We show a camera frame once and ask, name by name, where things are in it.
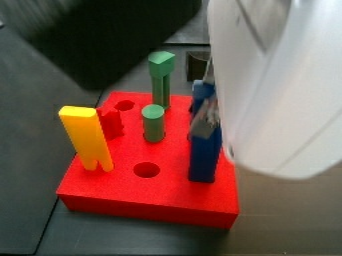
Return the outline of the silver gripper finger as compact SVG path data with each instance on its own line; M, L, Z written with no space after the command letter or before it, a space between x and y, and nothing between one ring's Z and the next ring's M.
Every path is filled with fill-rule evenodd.
M219 107L215 96L207 98L193 116L189 125L189 134L195 137L208 139L213 130L219 127Z
M204 75L203 75L203 82L205 84L211 84L211 85L215 84L212 59L208 59L208 61L207 61L205 71L204 71Z

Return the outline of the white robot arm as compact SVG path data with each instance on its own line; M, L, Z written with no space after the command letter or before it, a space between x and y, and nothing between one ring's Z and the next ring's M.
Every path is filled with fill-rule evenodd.
M342 0L209 0L225 157L308 179L342 163Z

